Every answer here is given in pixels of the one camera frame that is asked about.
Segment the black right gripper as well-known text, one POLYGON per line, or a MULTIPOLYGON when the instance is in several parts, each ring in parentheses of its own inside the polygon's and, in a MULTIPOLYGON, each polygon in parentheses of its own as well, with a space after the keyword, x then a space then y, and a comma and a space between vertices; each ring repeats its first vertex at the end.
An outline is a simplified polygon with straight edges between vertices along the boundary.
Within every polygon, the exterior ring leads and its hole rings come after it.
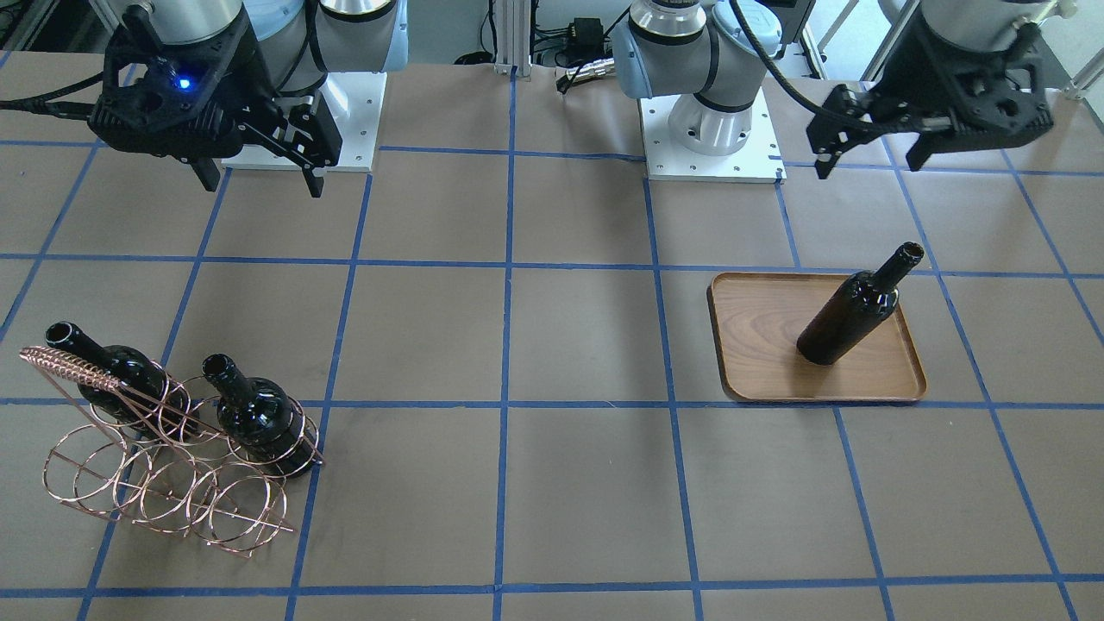
POLYGON ((208 192, 223 179, 221 158, 257 145, 301 166, 320 199, 342 138, 323 103, 284 110, 246 17, 194 43, 171 44, 150 17, 124 17, 106 48, 103 90, 91 130, 119 152, 170 156, 191 164, 208 192))

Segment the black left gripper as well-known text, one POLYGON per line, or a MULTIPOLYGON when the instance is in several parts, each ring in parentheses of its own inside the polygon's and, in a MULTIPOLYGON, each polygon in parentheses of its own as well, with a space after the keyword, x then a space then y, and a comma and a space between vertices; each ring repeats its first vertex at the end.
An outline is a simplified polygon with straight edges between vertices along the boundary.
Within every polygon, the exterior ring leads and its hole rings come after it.
POLYGON ((869 115, 875 129, 856 129, 818 113, 806 129, 817 177, 827 179, 843 152, 895 133, 916 133, 911 172, 934 154, 1022 147, 1053 129, 1036 55, 1041 35, 1028 23, 1008 48, 974 51, 944 39, 925 17, 911 17, 888 55, 887 71, 868 93, 834 87, 822 103, 849 119, 869 115))

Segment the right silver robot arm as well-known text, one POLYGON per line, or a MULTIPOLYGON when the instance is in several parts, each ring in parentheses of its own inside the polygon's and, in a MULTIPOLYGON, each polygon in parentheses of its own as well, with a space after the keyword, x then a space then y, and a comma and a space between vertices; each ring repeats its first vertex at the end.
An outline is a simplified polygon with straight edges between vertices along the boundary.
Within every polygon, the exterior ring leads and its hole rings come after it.
POLYGON ((408 63, 404 1, 105 1, 115 30, 88 127, 118 152, 174 158, 209 191, 247 146, 319 198, 351 156, 336 75, 408 63))

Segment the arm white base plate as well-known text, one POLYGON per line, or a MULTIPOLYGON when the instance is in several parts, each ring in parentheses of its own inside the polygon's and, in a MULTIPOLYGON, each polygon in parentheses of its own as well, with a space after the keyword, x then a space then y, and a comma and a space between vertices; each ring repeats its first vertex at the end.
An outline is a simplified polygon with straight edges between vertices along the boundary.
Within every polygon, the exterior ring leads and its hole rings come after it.
MULTIPOLYGON (((321 93, 335 115, 336 126, 342 134, 342 152, 335 166, 327 166, 328 173, 370 173, 376 154, 384 91, 388 73, 331 73, 321 93)), ((287 158, 277 157, 261 146, 246 145, 236 157, 222 159, 229 168, 269 170, 269 172, 298 172, 299 168, 287 158)))
POLYGON ((638 101, 648 177, 655 181, 781 185, 787 178, 764 91, 737 113, 694 95, 638 101))

